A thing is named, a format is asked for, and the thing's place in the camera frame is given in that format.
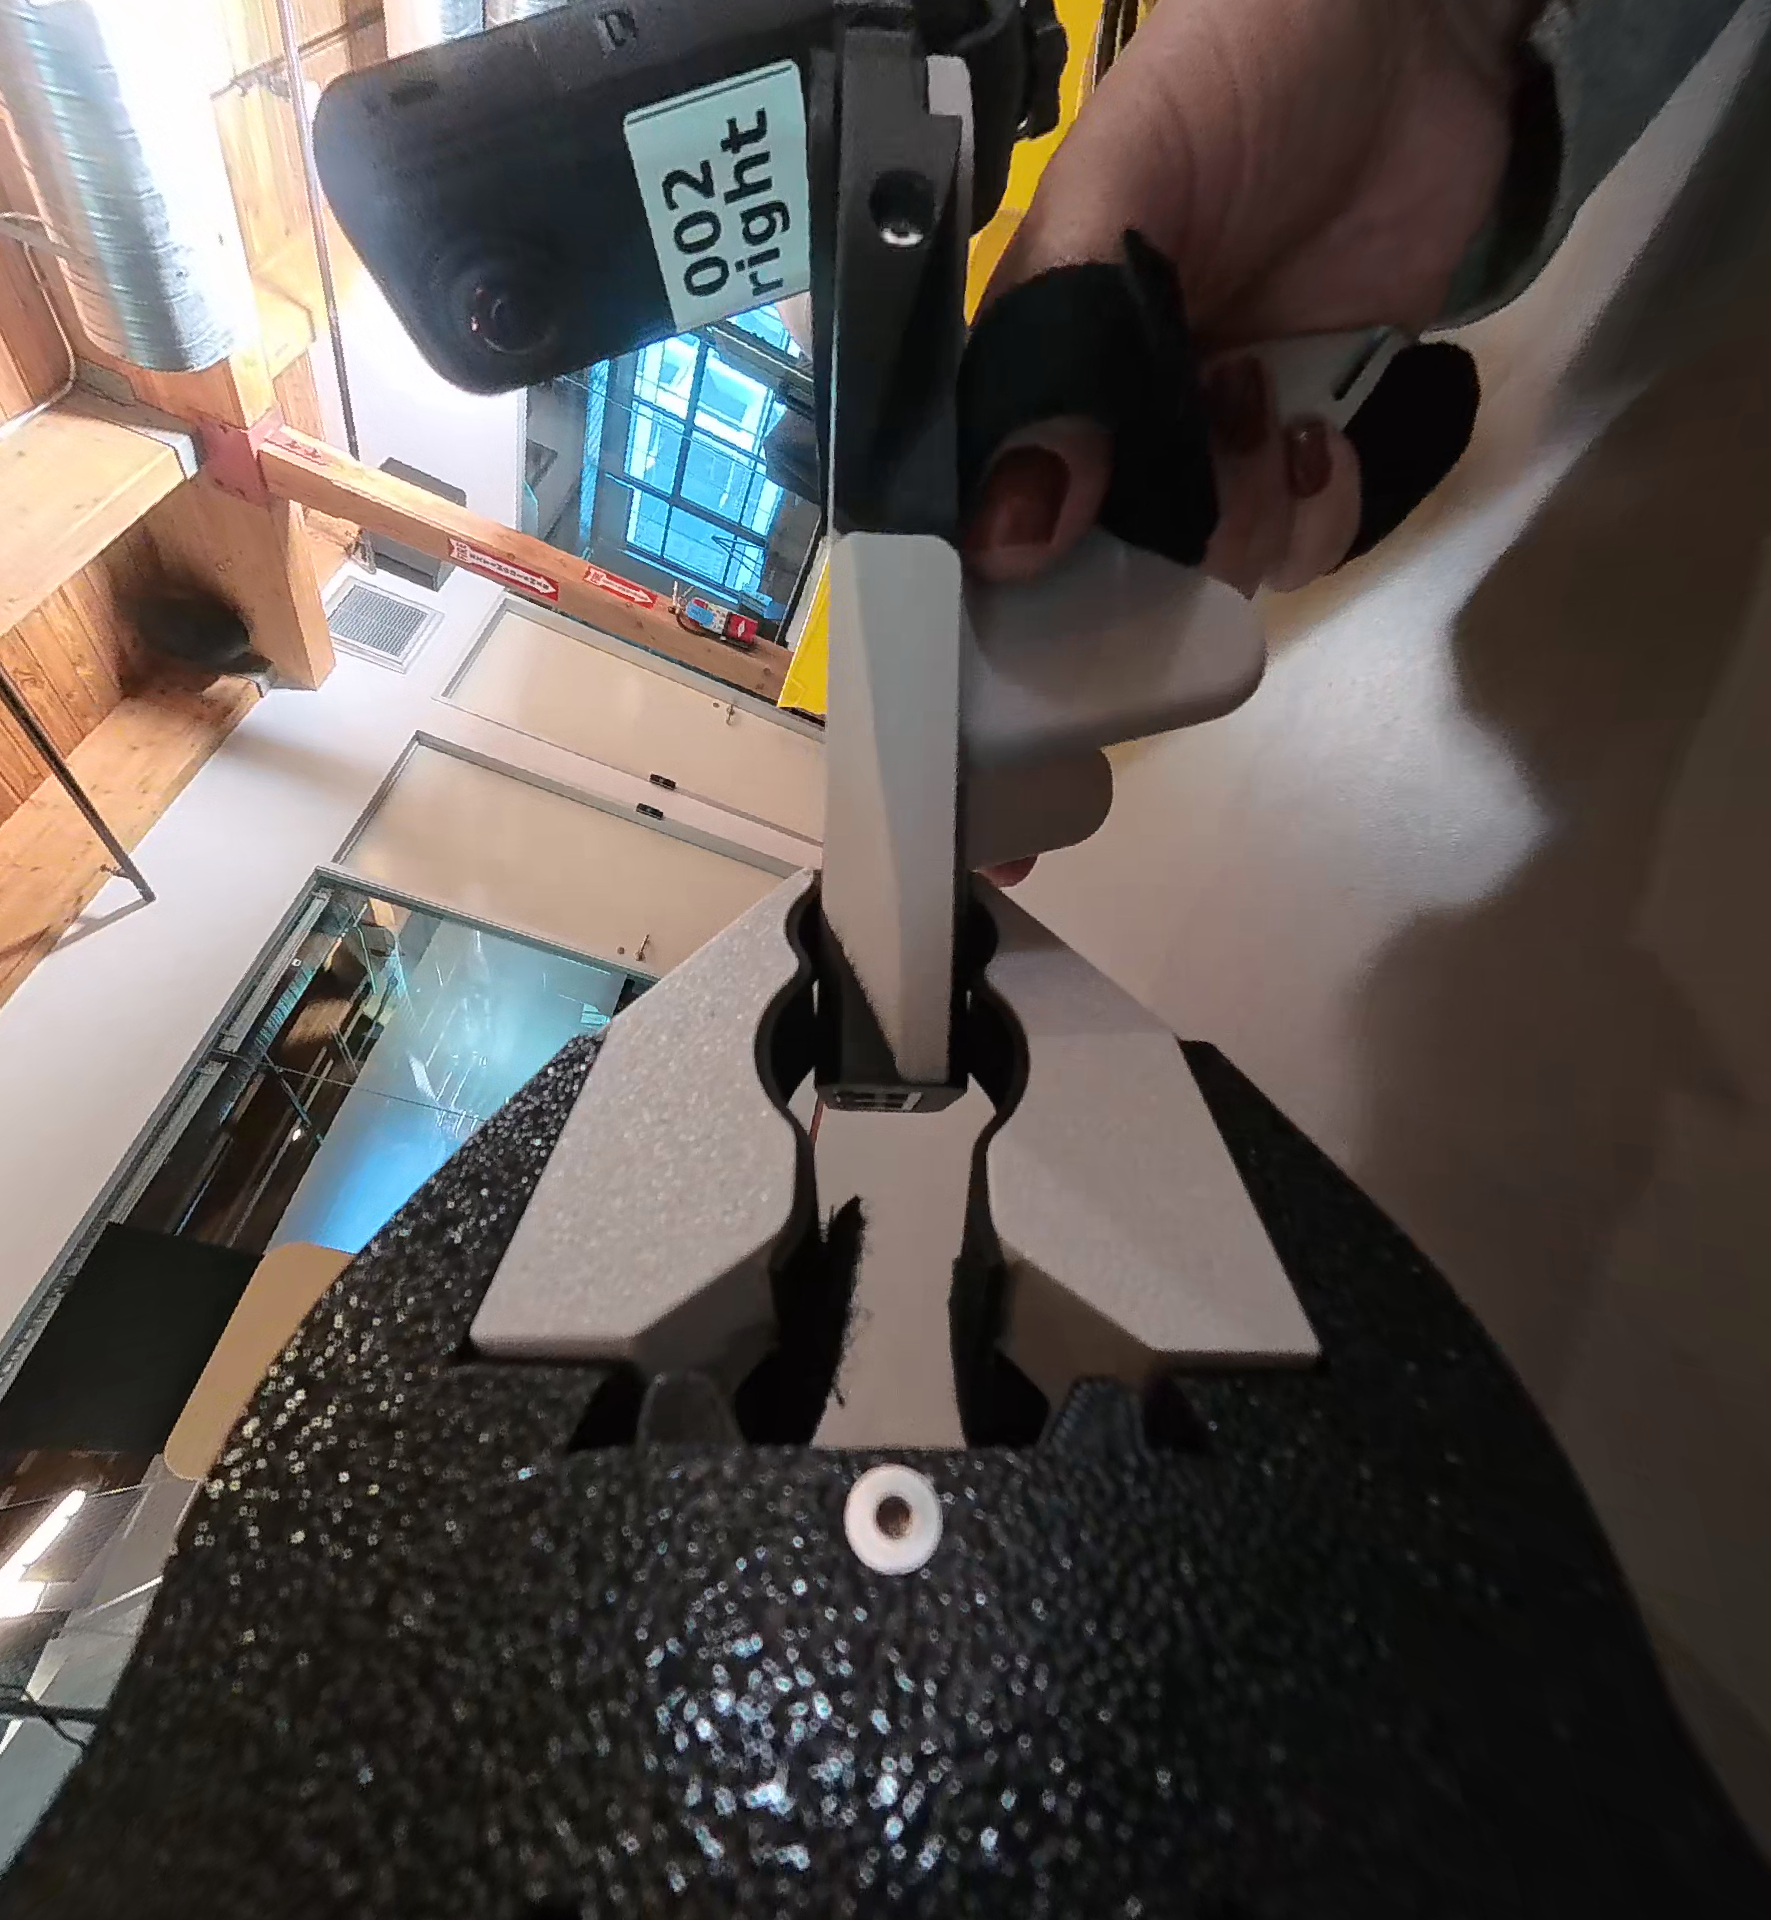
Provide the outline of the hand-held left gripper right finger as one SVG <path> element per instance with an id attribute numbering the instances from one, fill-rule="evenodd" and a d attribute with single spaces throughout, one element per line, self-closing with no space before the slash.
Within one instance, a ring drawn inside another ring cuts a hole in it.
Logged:
<path id="1" fill-rule="evenodd" d="M 1316 1364 L 1180 1038 L 1008 894 L 975 886 L 964 1044 L 994 1116 L 954 1288 L 962 1400 Z"/>

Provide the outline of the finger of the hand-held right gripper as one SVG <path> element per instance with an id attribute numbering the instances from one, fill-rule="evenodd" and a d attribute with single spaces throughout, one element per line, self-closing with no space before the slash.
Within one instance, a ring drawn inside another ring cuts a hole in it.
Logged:
<path id="1" fill-rule="evenodd" d="M 821 877 L 825 1092 L 959 1092 L 962 559 L 830 546 Z"/>

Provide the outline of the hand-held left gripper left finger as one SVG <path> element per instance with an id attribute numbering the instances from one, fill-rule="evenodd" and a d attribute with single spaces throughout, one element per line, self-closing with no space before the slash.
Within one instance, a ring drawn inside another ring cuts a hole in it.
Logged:
<path id="1" fill-rule="evenodd" d="M 741 1377 L 817 1227 L 803 869 L 618 1014 L 469 1329 L 499 1361 Z"/>

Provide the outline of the large yellow plastic bin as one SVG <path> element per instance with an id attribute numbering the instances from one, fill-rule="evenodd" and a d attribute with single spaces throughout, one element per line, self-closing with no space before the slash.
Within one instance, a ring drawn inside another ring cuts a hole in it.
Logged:
<path id="1" fill-rule="evenodd" d="M 1055 11 L 1067 38 L 1060 127 L 1016 148 L 998 212 L 970 245 L 964 298 L 964 315 L 970 320 L 978 319 L 982 305 L 989 300 L 989 288 L 998 263 L 1016 237 L 1025 215 L 1031 211 L 1052 157 L 1063 146 L 1072 123 L 1110 68 L 1119 31 L 1132 28 L 1143 6 L 1137 2 L 1058 2 Z M 781 694 L 778 694 L 778 709 L 800 713 L 822 722 L 828 658 L 828 607 L 822 557 L 814 557 L 810 564 L 803 612 L 788 617 L 783 638 L 791 646 L 793 661 Z"/>

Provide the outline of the black ethernet splitter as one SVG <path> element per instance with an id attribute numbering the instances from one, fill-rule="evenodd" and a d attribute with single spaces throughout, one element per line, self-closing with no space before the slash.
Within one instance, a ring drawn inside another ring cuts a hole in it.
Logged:
<path id="1" fill-rule="evenodd" d="M 944 1078 L 909 1078 L 895 1056 L 872 1002 L 817 900 L 808 916 L 812 962 L 812 1081 L 826 1109 L 860 1115 L 935 1115 L 964 1097 L 970 1074 L 959 1050 L 966 1009 L 954 996 Z"/>

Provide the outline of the person's right forearm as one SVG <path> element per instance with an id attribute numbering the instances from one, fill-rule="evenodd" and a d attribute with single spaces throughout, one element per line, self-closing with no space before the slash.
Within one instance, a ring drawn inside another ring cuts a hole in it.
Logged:
<path id="1" fill-rule="evenodd" d="M 1522 11 L 1496 201 L 1454 270 L 1436 329 L 1475 322 L 1522 297 L 1739 4 L 1543 2 Z"/>

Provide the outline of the person's right hand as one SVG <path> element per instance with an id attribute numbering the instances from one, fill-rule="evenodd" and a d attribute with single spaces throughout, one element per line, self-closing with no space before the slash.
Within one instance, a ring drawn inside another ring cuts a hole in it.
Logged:
<path id="1" fill-rule="evenodd" d="M 1255 347 L 1417 332 L 1500 194 L 1530 2 L 1158 4 L 1050 161 L 982 310 L 1140 232 L 1180 275 L 1215 463 L 1205 569 L 1242 597 L 1336 569 L 1352 446 L 1284 421 Z"/>

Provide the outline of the white door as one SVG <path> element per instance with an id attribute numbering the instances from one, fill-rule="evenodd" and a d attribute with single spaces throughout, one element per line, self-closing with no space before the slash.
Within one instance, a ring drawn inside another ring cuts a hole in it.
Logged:
<path id="1" fill-rule="evenodd" d="M 803 867 L 424 733 L 387 776 L 337 864 L 448 905 L 515 891 L 753 900 Z"/>
<path id="2" fill-rule="evenodd" d="M 502 598 L 445 700 L 707 805 L 800 836 L 822 835 L 821 733 L 554 612 Z"/>

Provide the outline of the wooden post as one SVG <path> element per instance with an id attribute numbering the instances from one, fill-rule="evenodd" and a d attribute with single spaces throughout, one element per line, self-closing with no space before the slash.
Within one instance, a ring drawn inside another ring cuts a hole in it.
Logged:
<path id="1" fill-rule="evenodd" d="M 759 700 L 773 704 L 783 690 L 793 663 L 787 649 L 761 637 L 739 644 L 692 631 L 673 597 L 650 587 L 631 566 L 612 572 L 588 564 L 286 427 L 263 437 L 258 468 L 278 499 L 478 574 Z"/>

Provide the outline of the silver ventilation duct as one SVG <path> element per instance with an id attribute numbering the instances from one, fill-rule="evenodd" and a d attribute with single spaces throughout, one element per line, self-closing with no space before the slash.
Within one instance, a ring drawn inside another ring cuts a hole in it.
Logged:
<path id="1" fill-rule="evenodd" d="M 206 28 L 200 4 L 0 2 L 0 94 L 83 331 L 145 372 L 205 372 L 256 332 Z"/>

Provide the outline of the black wall monitor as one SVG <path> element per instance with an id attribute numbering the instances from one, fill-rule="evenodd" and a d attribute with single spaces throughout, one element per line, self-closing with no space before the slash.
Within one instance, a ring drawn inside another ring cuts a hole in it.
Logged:
<path id="1" fill-rule="evenodd" d="M 258 1266 L 111 1223 L 0 1400 L 0 1453 L 163 1453 Z"/>

